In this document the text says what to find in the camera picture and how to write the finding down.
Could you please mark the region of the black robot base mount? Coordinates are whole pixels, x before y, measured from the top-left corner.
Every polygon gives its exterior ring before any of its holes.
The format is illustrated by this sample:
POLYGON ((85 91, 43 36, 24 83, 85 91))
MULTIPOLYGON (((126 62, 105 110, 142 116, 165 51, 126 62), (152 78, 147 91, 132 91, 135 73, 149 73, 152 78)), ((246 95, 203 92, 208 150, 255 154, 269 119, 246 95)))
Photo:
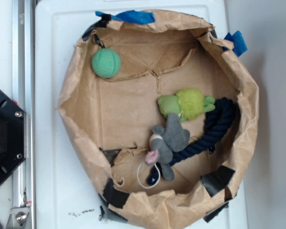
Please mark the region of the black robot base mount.
POLYGON ((25 115, 0 89, 0 186, 25 160, 25 115))

